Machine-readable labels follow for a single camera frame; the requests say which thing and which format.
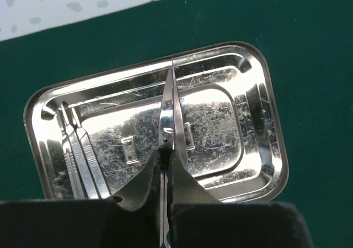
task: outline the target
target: silver tray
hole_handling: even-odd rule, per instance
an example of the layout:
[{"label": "silver tray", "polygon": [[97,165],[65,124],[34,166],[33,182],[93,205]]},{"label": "silver tray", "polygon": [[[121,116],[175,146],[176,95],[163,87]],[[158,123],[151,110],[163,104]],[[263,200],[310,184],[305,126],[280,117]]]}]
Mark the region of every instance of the silver tray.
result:
[{"label": "silver tray", "polygon": [[[72,170],[64,153],[68,136],[62,102],[77,111],[76,120],[113,194],[142,170],[158,145],[159,110],[172,58],[189,172],[223,202],[270,200],[282,191],[288,163],[268,66],[256,48],[233,42],[60,83],[34,94],[24,121],[47,198],[73,198],[77,186],[69,177]],[[89,161],[85,164],[91,168]],[[77,181],[82,187],[82,180]],[[85,197],[96,198],[87,192]]]}]

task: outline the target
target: white speckled surface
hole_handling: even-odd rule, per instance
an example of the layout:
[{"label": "white speckled surface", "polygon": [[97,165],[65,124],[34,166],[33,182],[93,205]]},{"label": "white speckled surface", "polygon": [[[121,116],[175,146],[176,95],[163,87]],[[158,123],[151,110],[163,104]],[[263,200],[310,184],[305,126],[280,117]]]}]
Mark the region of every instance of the white speckled surface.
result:
[{"label": "white speckled surface", "polygon": [[157,0],[0,0],[0,41]]}]

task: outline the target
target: dark green mat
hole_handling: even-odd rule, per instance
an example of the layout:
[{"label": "dark green mat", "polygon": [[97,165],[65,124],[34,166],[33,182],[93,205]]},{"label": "dark green mat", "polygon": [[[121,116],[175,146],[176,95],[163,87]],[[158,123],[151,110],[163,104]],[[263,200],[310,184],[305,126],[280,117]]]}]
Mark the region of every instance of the dark green mat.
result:
[{"label": "dark green mat", "polygon": [[352,0],[166,0],[0,43],[0,199],[41,198],[23,127],[40,88],[224,41],[265,55],[290,163],[278,200],[353,247]]}]

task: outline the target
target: scratched metal surface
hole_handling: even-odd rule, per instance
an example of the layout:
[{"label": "scratched metal surface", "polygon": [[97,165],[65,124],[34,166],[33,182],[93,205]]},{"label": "scratched metal surface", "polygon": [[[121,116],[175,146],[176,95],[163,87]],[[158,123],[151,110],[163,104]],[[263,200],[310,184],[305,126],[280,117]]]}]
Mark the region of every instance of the scratched metal surface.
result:
[{"label": "scratched metal surface", "polygon": [[[158,144],[158,119],[171,58],[43,89],[25,124],[48,198],[73,198],[63,156],[62,102],[75,107],[111,193],[130,181]],[[189,172],[224,202],[274,198],[288,165],[262,54],[244,43],[173,56]]]}]

